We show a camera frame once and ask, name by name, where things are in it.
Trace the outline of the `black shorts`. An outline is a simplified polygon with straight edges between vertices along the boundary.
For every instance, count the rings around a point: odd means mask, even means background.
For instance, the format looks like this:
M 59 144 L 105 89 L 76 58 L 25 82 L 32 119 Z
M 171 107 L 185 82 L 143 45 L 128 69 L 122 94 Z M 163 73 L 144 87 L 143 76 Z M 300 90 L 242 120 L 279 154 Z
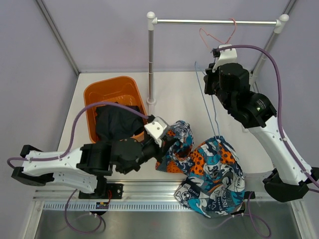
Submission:
M 95 131 L 100 141 L 125 139 L 144 131 L 144 119 L 123 108 L 100 106 L 96 114 Z

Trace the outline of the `blue wire hanger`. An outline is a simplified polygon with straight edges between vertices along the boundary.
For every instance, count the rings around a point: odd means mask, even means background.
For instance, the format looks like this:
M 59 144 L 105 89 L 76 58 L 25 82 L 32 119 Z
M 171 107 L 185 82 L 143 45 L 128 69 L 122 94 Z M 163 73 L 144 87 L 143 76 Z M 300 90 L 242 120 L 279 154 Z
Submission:
M 210 97 L 211 103 L 208 102 L 208 96 L 205 95 L 204 93 L 204 87 L 202 85 L 202 79 L 200 78 L 200 74 L 202 76 L 205 76 L 206 74 L 204 71 L 198 66 L 197 61 L 194 62 L 194 70 L 195 70 L 195 75 L 196 75 L 196 80 L 199 86 L 200 94 L 204 103 L 204 107 L 208 116 L 208 120 L 213 132 L 213 135 L 215 137 L 221 135 L 220 131 L 220 126 L 217 120 L 217 110 L 216 110 L 216 105 L 214 102 L 213 96 Z

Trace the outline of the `pink wire hanger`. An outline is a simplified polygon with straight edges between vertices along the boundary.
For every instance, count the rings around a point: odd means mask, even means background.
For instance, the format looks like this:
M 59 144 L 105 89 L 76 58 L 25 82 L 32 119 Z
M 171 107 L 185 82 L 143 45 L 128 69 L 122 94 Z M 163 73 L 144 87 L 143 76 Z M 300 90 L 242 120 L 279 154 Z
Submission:
M 230 26 L 211 27 L 208 30 L 204 27 L 199 29 L 199 36 L 210 53 L 212 53 L 214 42 L 224 45 L 233 38 L 237 30 L 237 22 L 234 18 L 229 18 L 229 20 L 231 21 Z

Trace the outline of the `colourful patterned shorts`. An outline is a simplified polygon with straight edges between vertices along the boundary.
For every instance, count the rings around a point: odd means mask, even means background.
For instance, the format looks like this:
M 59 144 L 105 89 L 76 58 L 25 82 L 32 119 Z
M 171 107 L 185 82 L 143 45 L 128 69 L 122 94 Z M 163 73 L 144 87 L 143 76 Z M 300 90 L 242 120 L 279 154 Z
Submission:
M 245 179 L 235 149 L 221 135 L 195 146 L 190 124 L 182 120 L 167 135 L 176 142 L 156 170 L 186 176 L 175 199 L 208 218 L 237 214 L 243 207 Z

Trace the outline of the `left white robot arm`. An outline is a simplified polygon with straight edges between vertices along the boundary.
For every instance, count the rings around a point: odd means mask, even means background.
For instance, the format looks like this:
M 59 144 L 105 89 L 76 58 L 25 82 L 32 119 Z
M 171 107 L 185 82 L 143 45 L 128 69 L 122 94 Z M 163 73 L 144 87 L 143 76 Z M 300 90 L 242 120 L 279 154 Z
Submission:
M 151 137 L 141 142 L 133 138 L 100 141 L 85 144 L 65 156 L 24 145 L 20 153 L 23 164 L 14 167 L 11 176 L 28 186 L 53 184 L 77 189 L 79 199 L 121 198 L 116 191 L 122 190 L 122 184 L 109 184 L 106 178 L 113 171 L 121 174 L 139 171 L 152 158 L 161 162 L 176 141 L 172 136 L 165 136 L 161 145 Z

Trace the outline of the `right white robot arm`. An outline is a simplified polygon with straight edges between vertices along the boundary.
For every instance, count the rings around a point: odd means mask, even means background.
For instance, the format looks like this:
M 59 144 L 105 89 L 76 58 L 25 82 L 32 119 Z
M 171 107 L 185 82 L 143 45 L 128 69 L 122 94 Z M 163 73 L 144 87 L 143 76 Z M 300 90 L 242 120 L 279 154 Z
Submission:
M 309 166 L 303 159 L 299 166 L 287 149 L 288 139 L 280 135 L 278 114 L 263 94 L 250 90 L 249 72 L 238 63 L 217 65 L 210 63 L 205 69 L 207 95 L 215 95 L 236 121 L 253 134 L 270 157 L 274 169 L 263 179 L 266 192 L 279 202 L 302 199 L 310 190 L 309 173 L 319 179 L 319 169 Z

